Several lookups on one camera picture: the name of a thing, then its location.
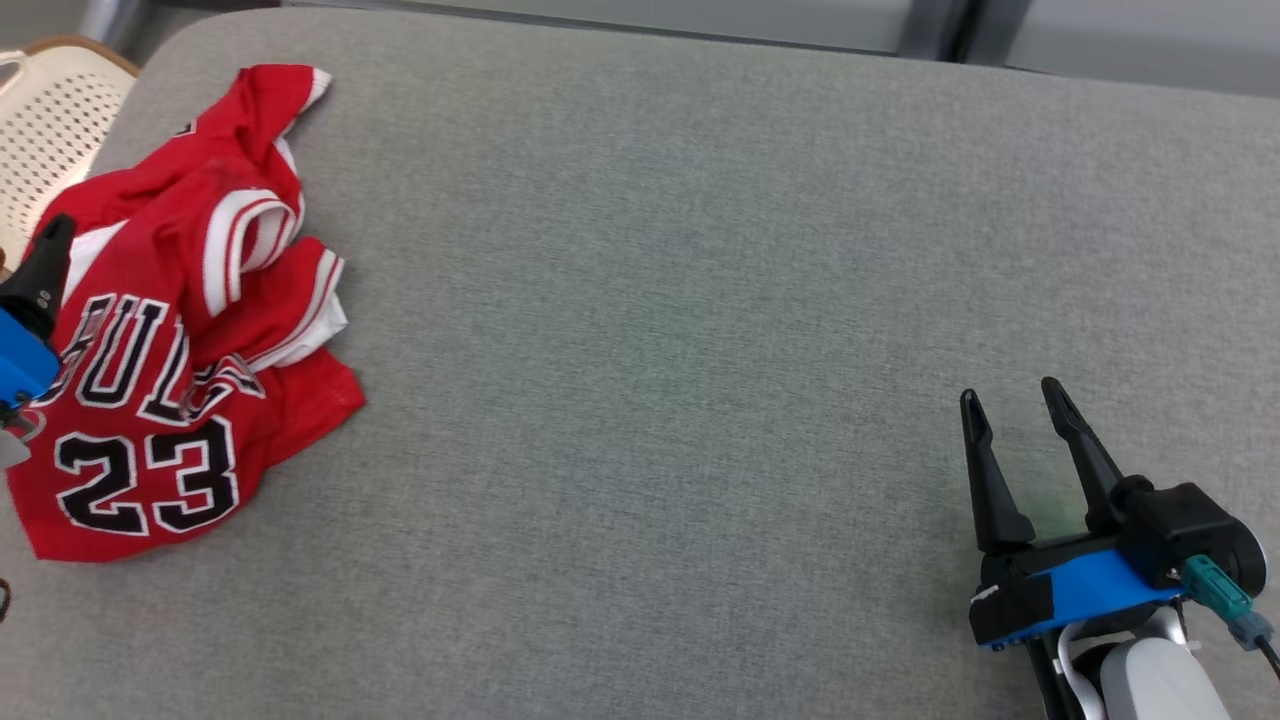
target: white trim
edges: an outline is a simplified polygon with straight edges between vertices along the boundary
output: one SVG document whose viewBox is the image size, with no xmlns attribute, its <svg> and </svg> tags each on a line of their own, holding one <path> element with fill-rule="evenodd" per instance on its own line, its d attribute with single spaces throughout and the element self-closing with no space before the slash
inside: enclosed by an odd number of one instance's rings
<svg viewBox="0 0 1280 720">
<path fill-rule="evenodd" d="M 347 327 L 347 313 L 342 309 L 342 302 L 337 295 L 330 295 L 316 319 L 307 325 L 302 337 L 282 347 L 275 360 L 275 368 L 287 368 L 294 363 L 301 363 L 308 355 L 320 350 L 333 336 L 340 333 Z"/>
<path fill-rule="evenodd" d="M 293 210 L 284 202 L 264 204 L 260 211 L 255 209 L 247 217 L 257 219 L 257 234 L 253 238 L 253 252 L 242 268 L 246 273 L 275 263 L 297 234 L 298 225 Z"/>
<path fill-rule="evenodd" d="M 276 137 L 275 141 L 271 142 L 271 146 L 274 146 L 275 151 L 280 154 L 280 159 L 289 167 L 289 170 L 293 173 L 293 179 L 298 183 L 298 210 L 294 214 L 291 209 L 289 222 L 285 227 L 280 228 L 282 237 L 279 238 L 279 245 L 273 252 L 270 260 L 268 260 L 268 264 L 275 263 L 280 258 L 280 254 L 284 252 L 284 249 L 288 247 L 298 236 L 298 228 L 302 227 L 302 218 L 307 211 L 307 201 L 302 197 L 302 178 L 298 177 L 298 164 L 293 159 L 293 149 L 289 147 L 289 142 L 284 140 L 283 135 Z"/>
<path fill-rule="evenodd" d="M 330 297 L 337 300 L 337 297 L 334 297 L 334 292 L 338 286 L 338 281 L 342 278 L 343 265 L 344 263 L 340 258 L 334 255 L 332 250 L 325 249 L 324 255 L 320 256 L 320 261 L 316 264 L 315 284 L 311 287 L 311 301 L 307 304 L 306 313 L 302 314 L 302 320 L 296 328 L 293 328 L 293 332 L 291 332 L 282 342 L 276 343 L 275 347 L 250 357 L 248 366 L 251 370 L 259 373 L 266 368 L 275 366 L 282 359 L 294 356 L 300 348 L 300 342 L 308 337 L 308 333 L 314 331 L 314 325 L 316 325 L 317 322 L 332 322 L 340 318 L 342 324 L 346 324 L 347 316 L 342 311 L 342 305 L 329 302 Z M 333 316 L 334 305 L 338 318 Z M 293 361 L 296 363 L 301 359 L 302 357 L 297 357 Z"/>
<path fill-rule="evenodd" d="M 329 85 L 332 82 L 332 74 L 321 70 L 320 68 L 311 68 L 311 94 L 307 95 L 307 102 L 302 106 L 302 110 L 298 110 L 298 114 L 301 115 L 303 110 L 315 104 L 315 101 L 319 100 L 326 90 L 329 90 Z"/>
<path fill-rule="evenodd" d="M 252 206 L 256 213 L 248 211 Z M 205 307 L 216 318 L 227 306 L 239 300 L 241 272 L 244 268 L 244 231 L 262 213 L 288 206 L 270 190 L 234 190 L 228 192 L 209 214 L 201 256 L 201 281 Z M 259 256 L 255 243 L 251 261 Z"/>
<path fill-rule="evenodd" d="M 97 228 L 96 231 L 77 236 L 72 241 L 70 266 L 67 270 L 67 283 L 63 286 L 63 305 L 67 305 L 67 301 L 76 293 L 76 288 L 79 287 L 81 281 L 88 274 L 88 269 L 93 266 L 93 261 L 106 250 L 106 243 L 111 242 L 111 238 L 115 237 L 115 233 L 120 232 L 120 228 L 128 220 L 120 220 L 114 225 Z"/>
</svg>

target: chair backrest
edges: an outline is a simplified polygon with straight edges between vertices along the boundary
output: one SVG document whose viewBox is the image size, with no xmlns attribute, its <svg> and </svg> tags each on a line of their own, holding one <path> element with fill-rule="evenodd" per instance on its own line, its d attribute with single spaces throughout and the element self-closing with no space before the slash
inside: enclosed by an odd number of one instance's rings
<svg viewBox="0 0 1280 720">
<path fill-rule="evenodd" d="M 0 64 L 17 65 L 0 85 L 0 249 L 12 269 L 49 202 L 84 179 L 138 70 L 78 36 L 0 53 Z"/>
</svg>

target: gray wall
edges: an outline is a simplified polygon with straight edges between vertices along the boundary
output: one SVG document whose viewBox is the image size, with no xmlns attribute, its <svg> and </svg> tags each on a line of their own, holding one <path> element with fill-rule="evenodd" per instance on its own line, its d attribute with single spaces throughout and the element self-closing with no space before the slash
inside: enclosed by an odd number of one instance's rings
<svg viewBox="0 0 1280 720">
<path fill-rule="evenodd" d="M 285 0 L 285 5 L 453 5 L 594 23 L 893 53 L 911 0 Z"/>
<path fill-rule="evenodd" d="M 76 32 L 88 0 L 0 1 L 0 49 L 22 47 L 46 35 Z"/>
<path fill-rule="evenodd" d="M 1034 0 L 1007 63 L 1280 97 L 1280 3 Z"/>
</svg>

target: cable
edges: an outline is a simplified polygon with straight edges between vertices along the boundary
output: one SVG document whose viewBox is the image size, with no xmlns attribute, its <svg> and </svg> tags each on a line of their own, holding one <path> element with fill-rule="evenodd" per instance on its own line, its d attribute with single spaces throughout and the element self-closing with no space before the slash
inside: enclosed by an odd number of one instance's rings
<svg viewBox="0 0 1280 720">
<path fill-rule="evenodd" d="M 1271 669 L 1275 670 L 1276 680 L 1280 680 L 1280 656 L 1276 655 L 1275 648 L 1262 635 L 1258 635 L 1256 642 L 1258 643 L 1258 650 L 1267 657 L 1267 662 L 1271 664 Z"/>
<path fill-rule="evenodd" d="M 1253 598 L 1204 555 L 1189 559 L 1183 565 L 1181 578 L 1187 594 L 1221 618 L 1245 651 L 1261 650 L 1280 680 L 1280 656 L 1271 647 L 1275 630 L 1266 618 L 1253 611 Z"/>
</svg>

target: red jersey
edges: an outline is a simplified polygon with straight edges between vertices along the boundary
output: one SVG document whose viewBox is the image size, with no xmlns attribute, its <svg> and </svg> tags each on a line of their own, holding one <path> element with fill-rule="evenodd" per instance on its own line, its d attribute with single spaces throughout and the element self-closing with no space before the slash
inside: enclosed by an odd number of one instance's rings
<svg viewBox="0 0 1280 720">
<path fill-rule="evenodd" d="M 105 562 L 215 528 L 262 471 L 364 405 L 321 346 L 346 324 L 342 260 L 293 242 L 303 200 L 284 133 L 325 90 L 303 65 L 242 70 L 134 168 L 69 187 L 52 345 L 61 372 L 9 491 L 37 557 Z"/>
</svg>

